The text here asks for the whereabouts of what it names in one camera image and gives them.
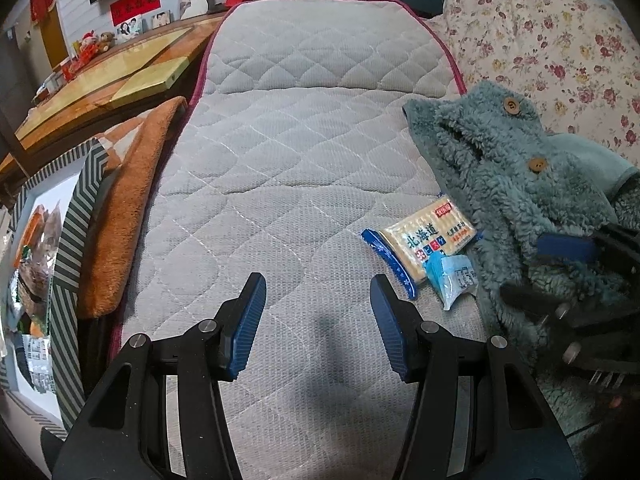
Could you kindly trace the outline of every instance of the floral pattern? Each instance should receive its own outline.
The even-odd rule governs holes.
[[[443,16],[468,86],[497,81],[530,98],[547,131],[640,165],[640,47],[612,1],[445,0]]]

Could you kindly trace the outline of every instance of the white fabric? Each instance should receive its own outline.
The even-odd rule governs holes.
[[[386,357],[369,282],[390,273],[360,232],[436,198],[401,106],[455,97],[446,57],[393,2],[267,0],[225,20],[207,63],[204,95],[150,199],[123,341],[181,334],[263,273],[248,366],[221,384],[243,477],[388,480],[415,389]],[[417,306],[484,338],[471,298],[445,313],[426,287]]]

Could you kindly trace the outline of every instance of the button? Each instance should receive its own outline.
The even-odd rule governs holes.
[[[529,161],[529,169],[533,173],[540,173],[546,168],[546,159],[541,156],[535,156]]]
[[[520,113],[520,103],[517,102],[513,97],[505,97],[502,104],[504,105],[504,109],[507,110],[508,114],[517,115]]]

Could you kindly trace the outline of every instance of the door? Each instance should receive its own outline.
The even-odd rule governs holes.
[[[47,57],[52,67],[64,61],[69,53],[66,50],[65,37],[62,35],[62,27],[58,17],[58,6],[53,6],[47,17],[40,23],[40,33]]]

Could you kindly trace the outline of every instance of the orange towel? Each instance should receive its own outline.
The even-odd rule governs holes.
[[[173,134],[169,126],[176,112],[185,106],[184,97],[170,99],[97,136],[107,145],[110,158],[106,172],[114,172],[113,183],[87,236],[80,271],[78,319],[105,316],[118,307],[129,279],[162,148]],[[109,178],[106,174],[102,186],[108,186]]]

